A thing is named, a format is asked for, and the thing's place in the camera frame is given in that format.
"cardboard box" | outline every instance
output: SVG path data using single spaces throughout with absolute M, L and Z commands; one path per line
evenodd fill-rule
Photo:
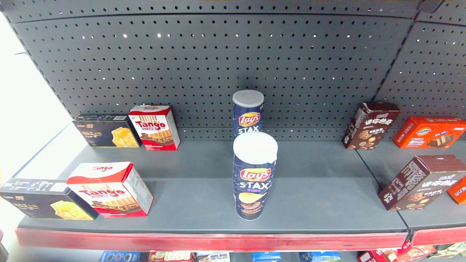
M 280 252 L 253 252 L 253 262 L 278 262 L 280 260 Z
M 458 117 L 410 117 L 393 141 L 401 148 L 448 148 L 465 130 Z
M 343 135 L 344 146 L 346 149 L 374 149 L 399 113 L 400 109 L 392 103 L 361 103 Z
M 459 253 L 466 251 L 466 242 L 459 242 L 446 245 L 435 246 L 437 250 L 431 255 L 428 255 L 428 258 L 437 257 L 437 258 L 450 258 L 458 255 Z
M 454 155 L 415 156 L 378 196 L 387 210 L 423 209 L 465 175 Z
M 179 136 L 170 106 L 137 105 L 131 109 L 130 118 L 147 150 L 178 149 Z
M 196 262 L 196 254 L 189 251 L 151 252 L 148 262 Z
M 385 248 L 363 252 L 358 262 L 413 262 L 435 252 L 434 246 L 413 247 L 410 241 L 405 241 L 401 248 Z
M 104 251 L 99 262 L 147 262 L 149 252 Z
M 228 252 L 197 252 L 198 262 L 230 262 Z
M 448 194 L 460 205 L 466 204 L 466 178 L 463 178 L 458 183 L 448 189 Z
M 66 186 L 66 180 L 11 178 L 3 199 L 33 218 L 94 220 L 99 214 Z
M 154 199 L 131 162 L 82 163 L 67 185 L 105 218 L 147 216 Z
M 141 146 L 127 115 L 82 114 L 73 123 L 92 147 Z
M 299 260 L 301 262 L 334 262 L 340 260 L 340 254 L 336 251 L 299 252 Z

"blue package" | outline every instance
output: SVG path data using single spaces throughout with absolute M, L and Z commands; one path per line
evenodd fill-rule
M 99 262 L 146 262 L 149 252 L 104 251 Z
M 326 252 L 299 252 L 301 262 L 332 262 L 340 260 L 340 255 L 336 251 Z
M 280 252 L 254 252 L 253 262 L 278 262 L 281 260 Z

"store shelf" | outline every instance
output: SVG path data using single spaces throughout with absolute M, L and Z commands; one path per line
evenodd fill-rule
M 66 158 L 67 146 L 55 148 L 55 155 Z M 59 177 L 82 162 L 132 161 L 155 195 L 149 216 L 25 217 L 19 241 L 117 250 L 365 250 L 399 247 L 407 235 L 399 215 L 378 200 L 378 184 L 364 162 L 340 142 L 279 142 L 274 186 L 256 221 L 235 212 L 232 159 L 232 141 L 182 141 L 176 152 L 86 146 Z
M 454 154 L 466 162 L 466 141 L 457 141 L 448 149 L 400 149 L 383 141 L 372 151 L 358 151 L 382 186 L 386 186 L 415 155 Z M 466 241 L 466 206 L 458 205 L 443 193 L 424 210 L 399 211 L 409 229 L 413 244 L 447 244 Z

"gray metal shelf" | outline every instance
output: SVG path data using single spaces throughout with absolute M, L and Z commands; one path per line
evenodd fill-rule
M 400 149 L 393 142 L 382 141 L 372 151 L 358 151 L 382 187 L 386 186 L 415 155 L 454 154 L 466 162 L 466 141 L 457 141 L 448 149 Z M 466 226 L 466 206 L 458 205 L 442 194 L 423 210 L 399 211 L 410 229 Z
M 279 149 L 274 186 L 256 221 L 244 221 L 235 212 L 232 142 L 182 141 L 177 152 L 86 146 L 60 175 L 66 178 L 82 162 L 132 161 L 155 195 L 148 217 L 96 221 L 25 217 L 19 227 L 178 234 L 406 231 L 398 214 L 387 212 L 378 200 L 378 184 L 355 151 L 345 150 L 340 142 L 279 142 Z

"lay's stax can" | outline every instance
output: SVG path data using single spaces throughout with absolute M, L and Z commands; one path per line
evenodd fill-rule
M 251 131 L 262 131 L 264 95 L 255 90 L 233 94 L 233 137 Z
M 278 144 L 263 132 L 247 132 L 233 142 L 233 194 L 236 212 L 245 220 L 257 219 L 272 186 Z

